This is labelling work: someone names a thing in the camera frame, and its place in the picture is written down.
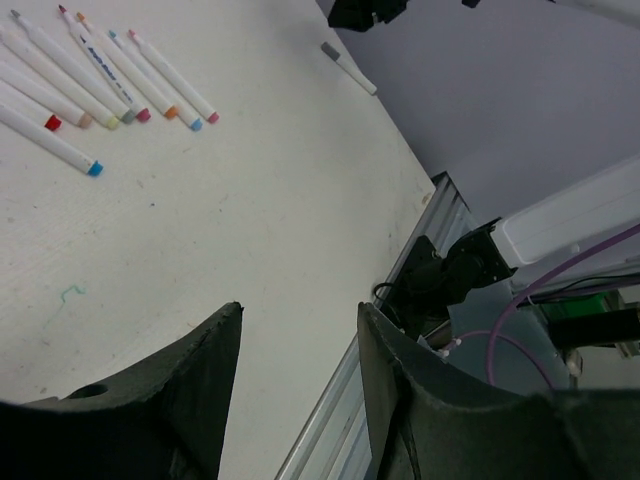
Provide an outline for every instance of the tabletop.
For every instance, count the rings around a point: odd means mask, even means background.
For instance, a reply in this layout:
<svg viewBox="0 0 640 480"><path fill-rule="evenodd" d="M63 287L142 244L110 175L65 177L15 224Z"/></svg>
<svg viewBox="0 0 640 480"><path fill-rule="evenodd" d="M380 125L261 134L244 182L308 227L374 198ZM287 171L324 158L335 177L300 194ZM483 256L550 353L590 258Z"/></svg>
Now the tabletop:
<svg viewBox="0 0 640 480"><path fill-rule="evenodd" d="M95 179L0 128L0 398L66 396L237 300L220 478L273 478L434 187L378 99L320 50L344 47L314 0L65 6L136 30L220 120L195 133L150 106L115 131L63 125L104 165ZM19 8L97 77L57 4Z"/></svg>

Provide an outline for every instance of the pink marker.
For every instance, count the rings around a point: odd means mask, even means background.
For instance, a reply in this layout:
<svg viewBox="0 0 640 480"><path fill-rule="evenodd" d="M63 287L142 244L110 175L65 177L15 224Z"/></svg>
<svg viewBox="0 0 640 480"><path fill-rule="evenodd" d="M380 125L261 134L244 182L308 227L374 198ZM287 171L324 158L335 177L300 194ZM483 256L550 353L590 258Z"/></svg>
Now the pink marker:
<svg viewBox="0 0 640 480"><path fill-rule="evenodd" d="M133 30L129 30L129 35L140 47L140 52L145 56L156 69L169 80L169 83L178 90L193 107L200 112L209 123L215 123L220 115L195 89L187 82L182 75L158 52L153 46L145 42L140 35Z"/></svg>

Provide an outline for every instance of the gray wall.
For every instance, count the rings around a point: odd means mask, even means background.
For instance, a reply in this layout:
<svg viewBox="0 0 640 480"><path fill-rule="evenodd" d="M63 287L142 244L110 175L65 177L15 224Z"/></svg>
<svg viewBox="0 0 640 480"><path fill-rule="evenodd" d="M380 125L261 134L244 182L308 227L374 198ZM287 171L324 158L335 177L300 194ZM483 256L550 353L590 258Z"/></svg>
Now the gray wall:
<svg viewBox="0 0 640 480"><path fill-rule="evenodd" d="M447 170L480 221L640 151L638 30L544 0L411 0L341 37L427 172Z"/></svg>

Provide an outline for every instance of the red marker cap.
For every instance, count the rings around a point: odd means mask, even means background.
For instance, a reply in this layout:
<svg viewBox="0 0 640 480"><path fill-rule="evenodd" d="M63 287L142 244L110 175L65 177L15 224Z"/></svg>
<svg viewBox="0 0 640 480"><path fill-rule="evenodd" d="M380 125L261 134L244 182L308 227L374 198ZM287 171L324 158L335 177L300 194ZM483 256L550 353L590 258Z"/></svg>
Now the red marker cap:
<svg viewBox="0 0 640 480"><path fill-rule="evenodd" d="M55 115L51 115L49 117L49 120L47 120L47 123L44 124L44 128L55 132L58 128L60 128L60 125L62 125L62 121Z"/></svg>

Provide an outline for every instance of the table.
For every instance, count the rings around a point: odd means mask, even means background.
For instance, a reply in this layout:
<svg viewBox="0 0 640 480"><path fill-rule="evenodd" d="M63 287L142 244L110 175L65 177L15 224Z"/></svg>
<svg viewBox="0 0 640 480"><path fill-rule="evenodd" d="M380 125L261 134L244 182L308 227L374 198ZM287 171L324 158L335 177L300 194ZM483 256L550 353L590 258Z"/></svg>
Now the table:
<svg viewBox="0 0 640 480"><path fill-rule="evenodd" d="M64 125L98 179L0 128L0 397L65 396L238 300L220 478L273 478L434 187L377 98L320 51L343 46L313 0L68 7L139 31L221 119ZM92 68L56 5L20 11Z"/></svg>

